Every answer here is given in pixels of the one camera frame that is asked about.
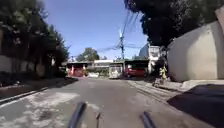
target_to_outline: building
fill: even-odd
[[[114,60],[95,60],[92,63],[92,67],[94,67],[94,68],[109,68],[110,64],[113,62],[114,62]]]
[[[139,52],[140,57],[146,57],[149,59],[148,64],[148,72],[151,73],[153,71],[153,67],[155,66],[156,61],[159,60],[161,56],[161,48],[159,46],[150,46],[147,43]]]

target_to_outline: utility pole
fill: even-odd
[[[121,57],[124,60],[124,36],[120,37]]]
[[[120,48],[121,48],[121,59],[124,60],[124,32],[120,31]]]

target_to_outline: roof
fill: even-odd
[[[94,63],[113,63],[114,60],[95,60]]]

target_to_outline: sidewalk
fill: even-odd
[[[152,83],[145,81],[132,81],[135,84],[152,88]],[[224,80],[190,80],[184,83],[165,82],[156,88],[176,93],[191,93],[206,96],[224,96]]]
[[[43,91],[50,87],[62,87],[74,81],[77,81],[77,79],[54,78],[38,81],[26,81],[17,86],[1,87],[0,105],[39,91]]]

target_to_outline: person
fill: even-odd
[[[164,81],[167,79],[167,76],[166,76],[166,66],[164,65],[162,68],[160,68],[160,76],[162,78],[162,84],[164,84]]]

